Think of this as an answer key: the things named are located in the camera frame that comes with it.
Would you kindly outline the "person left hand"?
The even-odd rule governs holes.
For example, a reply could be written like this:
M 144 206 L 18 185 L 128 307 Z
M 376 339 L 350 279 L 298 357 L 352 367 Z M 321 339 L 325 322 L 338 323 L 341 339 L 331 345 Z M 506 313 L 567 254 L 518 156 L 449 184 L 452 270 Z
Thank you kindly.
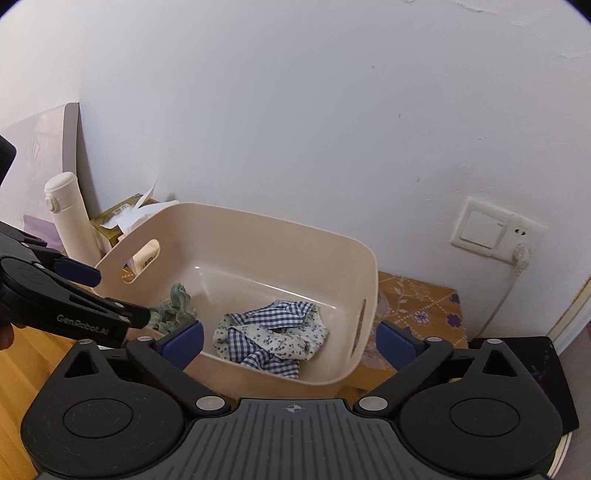
M 10 323 L 0 324 L 0 350 L 8 349 L 14 342 L 14 329 Z

